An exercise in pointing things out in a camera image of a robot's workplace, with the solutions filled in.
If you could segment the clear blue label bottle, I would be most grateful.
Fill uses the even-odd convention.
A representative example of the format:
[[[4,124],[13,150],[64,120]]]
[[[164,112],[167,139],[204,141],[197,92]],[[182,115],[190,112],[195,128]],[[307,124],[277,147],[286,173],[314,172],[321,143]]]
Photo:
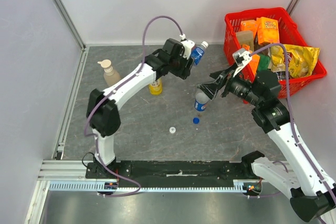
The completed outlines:
[[[206,110],[209,101],[210,98],[202,90],[198,89],[195,93],[194,108],[199,112],[203,112]]]

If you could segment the white juice bottle cap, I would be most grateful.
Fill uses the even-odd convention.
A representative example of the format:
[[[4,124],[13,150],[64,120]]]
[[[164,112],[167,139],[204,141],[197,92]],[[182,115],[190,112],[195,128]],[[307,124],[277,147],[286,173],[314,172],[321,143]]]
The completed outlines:
[[[175,127],[170,127],[169,132],[171,134],[175,134],[176,133],[176,128]]]

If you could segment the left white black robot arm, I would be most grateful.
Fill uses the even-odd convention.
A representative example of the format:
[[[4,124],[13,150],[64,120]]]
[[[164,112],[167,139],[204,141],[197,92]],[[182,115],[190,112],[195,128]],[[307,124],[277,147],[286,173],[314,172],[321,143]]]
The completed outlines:
[[[90,93],[87,120],[96,141],[97,172],[104,178],[115,174],[114,134],[121,125],[119,111],[141,89],[171,73],[186,79],[194,64],[191,52],[195,42],[168,39],[162,48],[144,57],[130,74],[115,85]]]

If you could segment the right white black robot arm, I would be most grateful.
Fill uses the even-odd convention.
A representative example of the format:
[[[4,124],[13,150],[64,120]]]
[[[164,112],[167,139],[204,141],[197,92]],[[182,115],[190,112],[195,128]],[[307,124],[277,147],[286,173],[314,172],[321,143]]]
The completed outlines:
[[[321,167],[308,149],[289,108],[278,99],[281,85],[277,75],[269,70],[257,73],[253,82],[234,75],[232,65],[211,73],[213,81],[200,83],[197,88],[209,99],[220,89],[222,97],[229,93],[254,106],[251,114],[256,124],[278,146],[294,172],[291,177],[277,168],[264,154],[254,151],[242,158],[241,174],[248,179],[261,177],[277,188],[290,201],[297,216],[305,222],[319,218],[335,208],[335,180]]]

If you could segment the yellow juice bottle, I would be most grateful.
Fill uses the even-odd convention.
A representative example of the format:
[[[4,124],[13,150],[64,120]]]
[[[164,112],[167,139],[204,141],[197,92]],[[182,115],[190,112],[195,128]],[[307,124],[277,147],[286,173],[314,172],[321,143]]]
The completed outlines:
[[[160,95],[163,91],[162,79],[158,78],[154,82],[149,84],[149,92],[152,95]]]

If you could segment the blue bottle cap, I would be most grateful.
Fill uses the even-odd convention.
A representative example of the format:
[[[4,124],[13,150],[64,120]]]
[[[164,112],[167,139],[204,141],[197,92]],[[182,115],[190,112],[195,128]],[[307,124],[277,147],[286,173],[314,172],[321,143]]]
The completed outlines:
[[[194,124],[199,124],[199,122],[200,122],[199,120],[200,120],[199,118],[193,118],[193,123]]]

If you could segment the crushed clear water bottle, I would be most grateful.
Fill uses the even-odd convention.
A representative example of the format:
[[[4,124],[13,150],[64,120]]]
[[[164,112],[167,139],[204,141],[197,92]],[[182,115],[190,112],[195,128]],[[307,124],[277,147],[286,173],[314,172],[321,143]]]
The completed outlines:
[[[208,47],[208,43],[203,41],[201,44],[197,45],[191,52],[191,58],[194,60],[194,64],[197,66],[202,59],[205,50]]]

